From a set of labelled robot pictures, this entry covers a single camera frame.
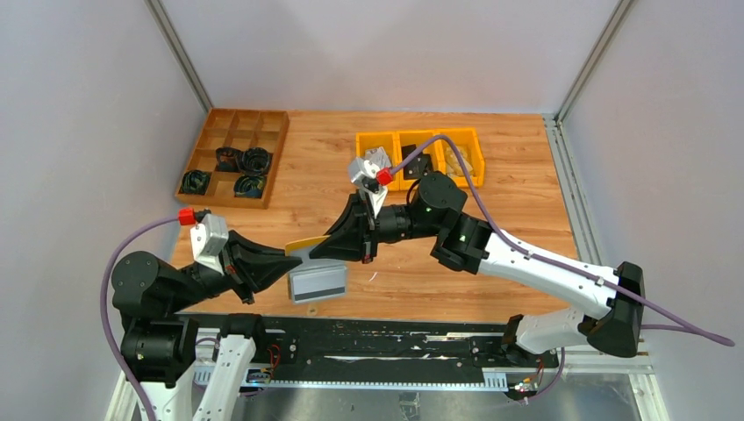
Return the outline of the yellow leather card holder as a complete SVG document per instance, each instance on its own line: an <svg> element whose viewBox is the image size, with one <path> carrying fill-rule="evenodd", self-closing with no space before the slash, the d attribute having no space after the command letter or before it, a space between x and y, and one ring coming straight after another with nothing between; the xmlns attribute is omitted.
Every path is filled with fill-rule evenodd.
<svg viewBox="0 0 744 421"><path fill-rule="evenodd" d="M310 258L310 252L326 239L328 239L328 235L291 241L285 245L284 254L289 257L307 260Z"/></svg>

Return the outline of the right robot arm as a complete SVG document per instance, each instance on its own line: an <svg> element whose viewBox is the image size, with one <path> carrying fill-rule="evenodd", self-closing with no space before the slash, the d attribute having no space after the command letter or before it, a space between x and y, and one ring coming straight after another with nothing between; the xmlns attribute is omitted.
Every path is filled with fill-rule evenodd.
<svg viewBox="0 0 744 421"><path fill-rule="evenodd" d="M510 317L500 344L509 364L579 345L620 358L636 355L643 316L637 298L644 293L639 266L591 265L529 245L465 213L467 199L440 172L414 182L404 205L375 209L357 192L310 256L370 263L382 243L432 238L432 257L448 269L509 279L569 303L565 310Z"/></svg>

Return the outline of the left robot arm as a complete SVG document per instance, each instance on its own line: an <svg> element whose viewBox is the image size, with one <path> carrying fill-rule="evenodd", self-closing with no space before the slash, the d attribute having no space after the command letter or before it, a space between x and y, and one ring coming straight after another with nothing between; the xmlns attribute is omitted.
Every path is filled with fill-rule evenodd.
<svg viewBox="0 0 744 421"><path fill-rule="evenodd" d="M234 291L246 303L301 259L230 232L217 252L216 268L193 262L175 268L144 251L114 255L105 276L124 336L113 351L134 388L145 420L229 420L251 362L270 373L290 361L286 342L269 337L262 316L230 314L215 339L216 362L199 404L192 401L199 322L182 310Z"/></svg>

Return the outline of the cards in left bin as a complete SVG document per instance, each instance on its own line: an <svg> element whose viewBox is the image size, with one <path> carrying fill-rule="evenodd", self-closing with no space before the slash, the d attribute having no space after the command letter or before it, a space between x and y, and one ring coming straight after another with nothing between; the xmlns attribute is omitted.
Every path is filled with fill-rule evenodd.
<svg viewBox="0 0 744 421"><path fill-rule="evenodd" d="M364 153L364 159L377 165L379 168L388 168L391 166L391 160L383 146L367 149Z"/></svg>

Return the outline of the black card holder in bin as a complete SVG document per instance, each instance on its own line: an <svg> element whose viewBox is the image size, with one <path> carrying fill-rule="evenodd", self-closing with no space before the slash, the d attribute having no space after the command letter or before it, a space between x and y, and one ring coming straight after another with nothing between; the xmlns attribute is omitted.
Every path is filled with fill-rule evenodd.
<svg viewBox="0 0 744 421"><path fill-rule="evenodd" d="M421 153L404 166L403 178L411 181L417 180L433 170L432 156L429 153Z"/></svg>

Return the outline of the tan card holder in bin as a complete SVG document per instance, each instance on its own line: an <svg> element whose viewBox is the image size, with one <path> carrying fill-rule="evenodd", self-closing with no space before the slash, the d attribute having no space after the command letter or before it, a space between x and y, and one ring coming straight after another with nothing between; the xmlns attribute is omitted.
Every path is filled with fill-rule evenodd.
<svg viewBox="0 0 744 421"><path fill-rule="evenodd" d="M444 145L443 152L446 162L446 174L450 177L464 177L465 174L473 174L473 165L469 159L469 153L463 146L453 149Z"/></svg>

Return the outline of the rolled dark blue tie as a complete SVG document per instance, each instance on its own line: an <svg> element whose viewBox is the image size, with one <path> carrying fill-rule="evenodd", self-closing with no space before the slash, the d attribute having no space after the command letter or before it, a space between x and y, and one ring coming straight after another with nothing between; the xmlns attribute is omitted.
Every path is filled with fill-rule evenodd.
<svg viewBox="0 0 744 421"><path fill-rule="evenodd" d="M261 199L266 183L267 177L264 175L241 175L233 184L233 196Z"/></svg>

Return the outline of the right yellow bin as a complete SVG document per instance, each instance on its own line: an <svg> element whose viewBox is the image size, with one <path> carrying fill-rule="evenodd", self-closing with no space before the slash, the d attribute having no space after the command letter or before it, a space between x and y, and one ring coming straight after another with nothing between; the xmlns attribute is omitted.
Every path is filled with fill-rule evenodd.
<svg viewBox="0 0 744 421"><path fill-rule="evenodd" d="M453 179L458 187L468 187L466 175L469 175L475 187L482 187L486 164L476 129L472 127L439 128L435 129L434 133L449 137L464 163L463 168L450 144L444 140L439 140L436 145L440 147L442 152L445 165L444 173Z"/></svg>

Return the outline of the wooden compartment tray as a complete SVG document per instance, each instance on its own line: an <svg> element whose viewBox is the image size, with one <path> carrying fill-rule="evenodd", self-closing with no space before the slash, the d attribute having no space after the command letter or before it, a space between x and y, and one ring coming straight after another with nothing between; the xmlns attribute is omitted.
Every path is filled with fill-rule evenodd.
<svg viewBox="0 0 744 421"><path fill-rule="evenodd" d="M206 207L268 208L289 126L286 111L211 109L175 197Z"/></svg>

